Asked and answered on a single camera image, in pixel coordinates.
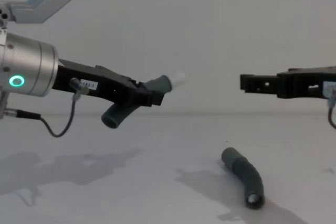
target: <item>white cap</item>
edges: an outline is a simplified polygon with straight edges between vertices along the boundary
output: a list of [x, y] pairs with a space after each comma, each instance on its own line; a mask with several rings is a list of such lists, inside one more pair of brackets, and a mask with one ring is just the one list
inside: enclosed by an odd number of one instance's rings
[[178, 86], [182, 85], [185, 82], [185, 74], [180, 71], [174, 75], [167, 76], [173, 89], [176, 89]]

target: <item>green led ring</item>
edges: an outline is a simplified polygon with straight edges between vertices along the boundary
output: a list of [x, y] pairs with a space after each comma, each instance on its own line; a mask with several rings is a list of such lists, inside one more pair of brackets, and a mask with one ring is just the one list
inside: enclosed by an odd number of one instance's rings
[[12, 86], [12, 87], [21, 87], [25, 84], [25, 78], [23, 78], [22, 76], [13, 76], [10, 78], [9, 80], [9, 84]]

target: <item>white label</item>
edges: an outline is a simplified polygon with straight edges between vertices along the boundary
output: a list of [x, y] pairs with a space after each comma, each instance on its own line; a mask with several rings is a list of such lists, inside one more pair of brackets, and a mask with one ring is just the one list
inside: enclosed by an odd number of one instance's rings
[[98, 83], [95, 81], [88, 81], [88, 80], [80, 80], [81, 83], [83, 83], [86, 87], [88, 87], [91, 90], [97, 90]]

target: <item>white wall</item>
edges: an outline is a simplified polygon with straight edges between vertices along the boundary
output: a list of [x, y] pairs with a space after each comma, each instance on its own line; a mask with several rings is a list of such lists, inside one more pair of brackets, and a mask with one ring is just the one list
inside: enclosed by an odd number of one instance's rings
[[[336, 65], [336, 0], [74, 0], [43, 25], [9, 28], [141, 81], [184, 70], [188, 83], [146, 112], [324, 111], [324, 101], [244, 95], [239, 74]], [[10, 105], [67, 113], [70, 97], [13, 95]], [[78, 113], [109, 105], [85, 98]]]

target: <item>black cable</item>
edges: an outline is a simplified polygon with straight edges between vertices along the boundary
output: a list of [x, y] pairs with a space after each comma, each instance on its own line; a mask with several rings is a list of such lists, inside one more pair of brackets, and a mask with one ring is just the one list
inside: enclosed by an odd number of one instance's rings
[[330, 125], [334, 128], [334, 129], [336, 129], [336, 124], [333, 122], [333, 120], [332, 120], [332, 112], [333, 112], [333, 108], [330, 108], [329, 110], [328, 110], [328, 122], [330, 123]]
[[53, 132], [53, 130], [51, 129], [50, 125], [47, 123], [47, 121], [44, 119], [44, 118], [40, 118], [40, 120], [44, 123], [44, 125], [47, 127], [47, 130], [50, 132], [50, 134], [53, 136], [53, 137], [62, 137], [64, 136], [65, 133], [67, 133], [67, 131], [69, 130], [71, 124], [72, 124], [72, 121], [74, 120], [74, 116], [75, 116], [75, 107], [76, 107], [76, 102], [75, 101], [72, 101], [72, 105], [71, 105], [71, 114], [70, 114], [70, 118], [69, 118], [69, 121], [68, 121], [68, 124], [67, 126], [65, 127], [65, 129], [59, 133], [59, 134], [55, 134]]

